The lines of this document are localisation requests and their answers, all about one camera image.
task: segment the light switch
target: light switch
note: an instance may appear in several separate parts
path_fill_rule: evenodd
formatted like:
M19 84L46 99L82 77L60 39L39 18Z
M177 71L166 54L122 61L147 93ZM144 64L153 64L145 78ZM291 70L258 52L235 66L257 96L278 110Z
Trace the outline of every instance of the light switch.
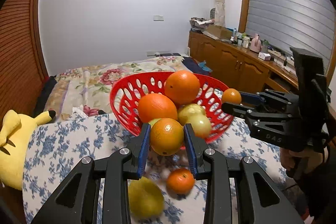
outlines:
M154 16L153 20L154 21L164 21L163 16Z

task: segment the floral bedspread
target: floral bedspread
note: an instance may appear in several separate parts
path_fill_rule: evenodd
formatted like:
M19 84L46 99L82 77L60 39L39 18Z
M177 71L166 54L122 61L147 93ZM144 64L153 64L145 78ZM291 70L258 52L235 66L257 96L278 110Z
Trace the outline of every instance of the floral bedspread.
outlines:
M27 223L32 221L47 198L84 156L93 159L108 157L126 147L132 137L113 114L89 118L74 114L67 121L37 128L29 142L23 175L22 192ZM251 138L247 125L240 118L235 118L227 131L209 146L236 159L252 156L280 188L293 184L280 165L279 148ZM181 166L188 167L185 150L168 157L149 152L145 176L161 188L165 200L164 211L151 220L132 218L132 223L203 223L207 181L197 181L187 196L172 195L166 189L165 180L169 172ZM100 186L98 223L102 218L103 192L104 181ZM293 196L292 190L286 192ZM234 181L231 180L232 219L233 223L238 223L235 196Z
M109 97L113 83L135 73L188 70L182 60L181 56L156 57L68 70L56 76L57 84L48 98L45 110L55 110L58 121L67 120L72 114L72 108L81 105L88 116L98 115L100 109L112 113Z

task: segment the blue floral sheet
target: blue floral sheet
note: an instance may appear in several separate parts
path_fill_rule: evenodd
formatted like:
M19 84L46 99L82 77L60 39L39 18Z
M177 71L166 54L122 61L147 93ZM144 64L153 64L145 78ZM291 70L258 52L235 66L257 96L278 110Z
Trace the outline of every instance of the blue floral sheet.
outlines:
M43 203L81 158L108 157L125 147L132 137L113 114L89 118L75 115L68 121L38 127L29 142L23 174L22 192L27 223L32 221ZM252 156L280 188L293 184L281 167L279 148L251 138L247 125L240 118L235 118L221 138L209 146L236 159ZM145 176L161 188L165 208L159 218L142 221L132 218L132 223L203 223L207 181L196 182L188 196L167 193L165 180L171 170L180 166L188 167L185 150L169 157L149 152ZM100 186L98 223L101 223L102 217L103 191L104 181ZM288 190L286 193L293 198L294 192ZM231 195L233 223L237 223L233 180Z

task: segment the plush toy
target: plush toy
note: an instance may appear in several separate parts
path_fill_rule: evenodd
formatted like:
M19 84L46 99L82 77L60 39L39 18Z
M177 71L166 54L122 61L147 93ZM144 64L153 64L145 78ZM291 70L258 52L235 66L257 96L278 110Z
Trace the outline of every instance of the plush toy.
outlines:
M30 136L42 124L50 122L56 112L46 111L31 118L9 110L0 131L0 180L10 187L22 189L22 175Z

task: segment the red basket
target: red basket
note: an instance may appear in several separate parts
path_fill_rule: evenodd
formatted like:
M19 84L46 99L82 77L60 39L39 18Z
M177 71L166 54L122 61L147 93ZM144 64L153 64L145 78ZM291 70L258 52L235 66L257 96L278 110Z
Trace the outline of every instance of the red basket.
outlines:
M139 119L137 106L140 98L148 93L164 93L166 80L173 72L144 72L129 75L118 80L111 90L110 104L118 121L133 135L140 134L142 122ZM229 127L233 116L223 113L221 99L214 93L214 89L221 91L228 87L215 78L195 74L199 79L201 88L196 99L192 103L205 108L206 115L211 121L212 131L206 143L218 139ZM119 110L116 109L115 98L121 96Z

